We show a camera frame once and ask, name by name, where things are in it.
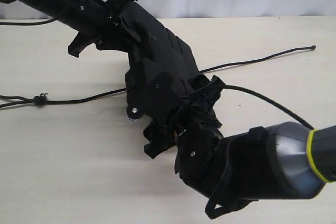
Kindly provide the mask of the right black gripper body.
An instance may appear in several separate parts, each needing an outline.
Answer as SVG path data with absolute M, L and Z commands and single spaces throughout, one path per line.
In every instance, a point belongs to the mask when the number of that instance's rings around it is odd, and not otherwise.
M 213 107 L 221 97 L 223 81 L 218 76 L 208 79 L 207 76 L 199 74 L 190 79 L 189 83 L 194 91 L 182 97 L 186 104 L 177 110 L 171 121 L 175 140 L 195 124 L 204 124 L 215 129 L 222 126 Z

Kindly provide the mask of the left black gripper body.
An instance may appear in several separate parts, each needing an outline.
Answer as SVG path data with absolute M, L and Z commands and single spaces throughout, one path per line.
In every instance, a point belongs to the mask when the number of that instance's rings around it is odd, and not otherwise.
M 96 42 L 100 51 L 115 50 L 129 53 L 134 46 L 144 51 L 145 57 L 154 59 L 157 54 L 155 35 L 158 21 L 141 5 L 133 2 L 120 15 L 118 24 Z

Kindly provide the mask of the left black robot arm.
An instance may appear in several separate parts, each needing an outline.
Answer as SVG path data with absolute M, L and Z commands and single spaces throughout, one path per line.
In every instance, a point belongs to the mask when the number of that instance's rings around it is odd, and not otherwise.
M 127 52 L 141 42 L 146 30 L 156 34 L 162 24 L 137 3 L 137 0 L 3 0 L 19 1 L 78 32 L 68 47 L 74 57 L 90 44 L 100 50 Z

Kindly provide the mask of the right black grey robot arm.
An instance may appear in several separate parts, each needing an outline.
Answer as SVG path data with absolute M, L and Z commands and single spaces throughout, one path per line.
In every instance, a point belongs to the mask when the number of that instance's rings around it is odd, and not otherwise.
M 257 126 L 224 136 L 213 112 L 223 90 L 257 92 L 203 75 L 191 89 L 174 90 L 163 78 L 150 85 L 148 101 L 165 115 L 166 141 L 151 133 L 151 156 L 176 146 L 174 172 L 185 185 L 207 198 L 210 219 L 239 211 L 259 200 L 297 200 L 317 196 L 335 182 L 335 127 L 317 129 L 294 121 Z

